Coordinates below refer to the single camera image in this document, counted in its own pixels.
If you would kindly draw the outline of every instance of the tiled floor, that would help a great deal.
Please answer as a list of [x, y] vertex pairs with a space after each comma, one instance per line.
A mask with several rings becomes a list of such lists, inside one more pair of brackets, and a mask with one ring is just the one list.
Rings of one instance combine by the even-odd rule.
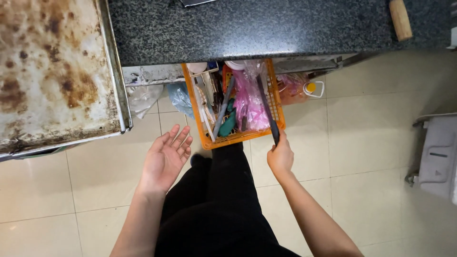
[[[457, 255], [457, 206], [403, 182], [413, 119], [456, 99], [457, 53], [391, 53], [323, 79], [326, 99], [284, 107], [301, 184], [368, 256]], [[130, 133], [0, 163], [0, 256], [107, 256], [146, 150], [175, 123], [186, 119], [165, 91]], [[263, 213], [283, 246], [309, 256], [266, 164], [271, 145], [270, 136], [244, 144]]]

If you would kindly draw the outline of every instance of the white lid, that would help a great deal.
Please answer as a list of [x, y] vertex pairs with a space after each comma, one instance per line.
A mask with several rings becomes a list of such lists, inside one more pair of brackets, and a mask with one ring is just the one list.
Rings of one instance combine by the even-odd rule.
[[244, 61], [225, 61], [225, 64], [232, 70], [244, 70], [246, 68]]
[[208, 63], [191, 63], [186, 64], [186, 66], [192, 73], [202, 73], [206, 70]]

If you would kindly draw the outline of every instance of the black granite surface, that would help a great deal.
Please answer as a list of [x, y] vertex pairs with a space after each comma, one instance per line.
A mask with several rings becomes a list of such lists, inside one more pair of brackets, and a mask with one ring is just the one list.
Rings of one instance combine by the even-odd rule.
[[450, 2], [404, 0], [413, 38], [398, 42], [386, 0], [110, 0], [122, 66], [444, 48]]

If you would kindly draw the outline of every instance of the person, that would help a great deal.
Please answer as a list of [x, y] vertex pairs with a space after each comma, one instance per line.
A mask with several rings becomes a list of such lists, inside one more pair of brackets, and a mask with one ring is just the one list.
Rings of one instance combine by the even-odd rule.
[[[262, 214], [243, 144], [194, 155], [191, 168], [170, 190], [191, 155], [190, 128], [158, 137], [111, 257], [297, 256], [279, 245]], [[362, 256], [361, 252], [292, 173], [287, 135], [267, 153], [303, 236], [315, 257]]]

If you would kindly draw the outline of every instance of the blue plastic bag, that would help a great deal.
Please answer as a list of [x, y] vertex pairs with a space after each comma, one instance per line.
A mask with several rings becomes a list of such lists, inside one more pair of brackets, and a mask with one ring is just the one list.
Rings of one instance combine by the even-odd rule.
[[174, 83], [167, 85], [170, 101], [178, 111], [185, 113], [187, 116], [195, 119], [194, 111], [192, 110], [189, 92], [185, 82]]

